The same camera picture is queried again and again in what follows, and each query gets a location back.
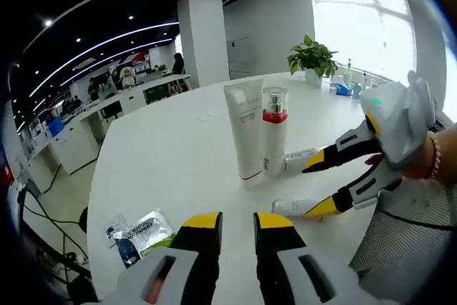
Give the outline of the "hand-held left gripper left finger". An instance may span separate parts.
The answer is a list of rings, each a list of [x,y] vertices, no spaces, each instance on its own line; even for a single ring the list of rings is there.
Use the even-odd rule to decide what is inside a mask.
[[[150,304],[146,297],[157,278],[164,280],[155,304],[210,304],[219,278],[223,214],[211,211],[183,223],[170,246],[152,249],[119,275],[102,304]]]

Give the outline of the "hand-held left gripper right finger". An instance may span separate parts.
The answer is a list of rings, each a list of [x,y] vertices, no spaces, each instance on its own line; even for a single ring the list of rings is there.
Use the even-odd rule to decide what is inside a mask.
[[[307,246],[282,215],[253,214],[256,275],[265,304],[362,304],[352,269]]]

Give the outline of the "person's right hand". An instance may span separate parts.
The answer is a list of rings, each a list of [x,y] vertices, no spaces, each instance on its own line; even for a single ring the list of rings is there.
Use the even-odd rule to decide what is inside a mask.
[[[409,179],[434,179],[441,166],[441,146],[437,136],[428,132],[425,143],[414,159],[402,170]]]

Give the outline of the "person's left hand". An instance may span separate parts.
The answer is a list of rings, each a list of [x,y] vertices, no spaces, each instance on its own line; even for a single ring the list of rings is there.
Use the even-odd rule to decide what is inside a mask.
[[[148,303],[155,304],[157,302],[163,283],[164,280],[162,278],[157,278],[154,281],[146,297]]]

